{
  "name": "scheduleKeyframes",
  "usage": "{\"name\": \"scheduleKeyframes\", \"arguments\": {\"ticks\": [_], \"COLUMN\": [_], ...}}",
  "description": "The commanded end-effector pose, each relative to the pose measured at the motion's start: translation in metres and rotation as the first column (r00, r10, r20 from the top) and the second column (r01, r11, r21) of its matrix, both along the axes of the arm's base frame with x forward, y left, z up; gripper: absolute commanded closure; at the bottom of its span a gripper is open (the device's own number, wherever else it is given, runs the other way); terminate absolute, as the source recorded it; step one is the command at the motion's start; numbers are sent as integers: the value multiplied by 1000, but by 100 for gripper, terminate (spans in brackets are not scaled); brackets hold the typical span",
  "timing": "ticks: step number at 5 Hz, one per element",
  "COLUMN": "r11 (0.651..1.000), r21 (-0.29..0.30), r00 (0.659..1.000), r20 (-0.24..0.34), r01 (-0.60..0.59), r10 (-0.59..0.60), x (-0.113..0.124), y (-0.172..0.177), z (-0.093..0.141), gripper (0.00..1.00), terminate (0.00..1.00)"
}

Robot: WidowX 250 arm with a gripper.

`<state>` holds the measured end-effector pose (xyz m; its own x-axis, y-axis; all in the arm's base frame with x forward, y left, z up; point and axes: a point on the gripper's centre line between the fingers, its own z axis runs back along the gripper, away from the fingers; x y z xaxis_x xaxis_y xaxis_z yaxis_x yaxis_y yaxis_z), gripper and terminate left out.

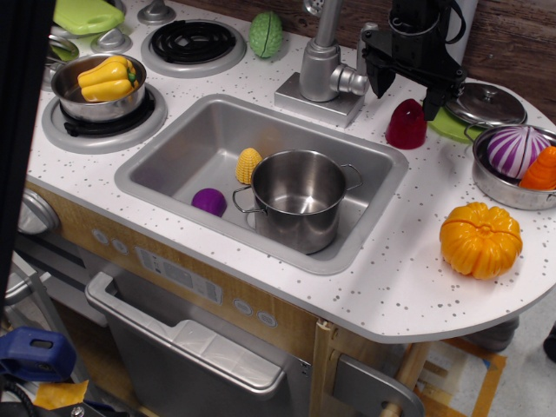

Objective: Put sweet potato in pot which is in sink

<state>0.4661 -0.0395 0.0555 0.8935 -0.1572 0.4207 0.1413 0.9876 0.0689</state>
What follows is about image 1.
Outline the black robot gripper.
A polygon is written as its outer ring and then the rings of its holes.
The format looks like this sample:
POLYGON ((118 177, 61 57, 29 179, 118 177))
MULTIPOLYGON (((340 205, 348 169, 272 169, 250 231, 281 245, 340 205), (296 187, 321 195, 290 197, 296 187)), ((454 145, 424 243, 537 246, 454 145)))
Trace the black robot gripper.
POLYGON ((455 1, 393 1, 386 30, 364 30, 362 57, 374 94, 382 98, 400 74, 422 86, 425 121, 432 121, 453 98, 466 71, 447 52, 467 24, 455 1))

